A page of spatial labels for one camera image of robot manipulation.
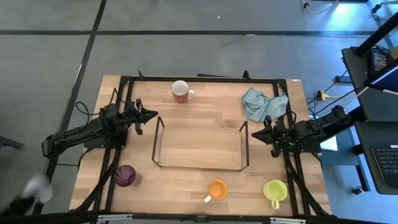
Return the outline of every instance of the light blue towel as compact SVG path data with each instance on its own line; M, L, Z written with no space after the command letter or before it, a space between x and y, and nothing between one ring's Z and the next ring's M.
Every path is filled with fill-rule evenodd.
M242 97L244 114L255 122L263 122L267 115L271 116L271 120L282 116L286 113L288 101L285 94L270 99L251 87Z

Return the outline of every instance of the keyboard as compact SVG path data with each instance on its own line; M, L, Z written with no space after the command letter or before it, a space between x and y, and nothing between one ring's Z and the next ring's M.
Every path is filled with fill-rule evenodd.
M372 147L384 183L398 188L398 148Z

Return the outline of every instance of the monitor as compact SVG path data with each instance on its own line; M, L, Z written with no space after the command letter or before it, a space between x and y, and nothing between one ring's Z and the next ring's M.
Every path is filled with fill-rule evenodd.
M388 63L373 77L369 77L364 85L398 95L398 58Z

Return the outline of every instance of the mug handle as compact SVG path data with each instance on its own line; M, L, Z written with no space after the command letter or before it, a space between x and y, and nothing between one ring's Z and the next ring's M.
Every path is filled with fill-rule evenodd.
M192 99L195 94L195 90L188 90L188 100Z
M207 203L207 202L209 202L211 200L211 196L210 195L207 195L207 197L205 198L205 202Z
M279 202L275 201L275 200L272 200L272 208L273 209L279 209Z

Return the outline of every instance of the purple cup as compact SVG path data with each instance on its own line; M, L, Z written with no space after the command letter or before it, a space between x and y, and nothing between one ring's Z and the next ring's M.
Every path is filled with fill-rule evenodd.
M141 177L132 166L123 165L114 173L114 182L120 187L137 186L141 182Z

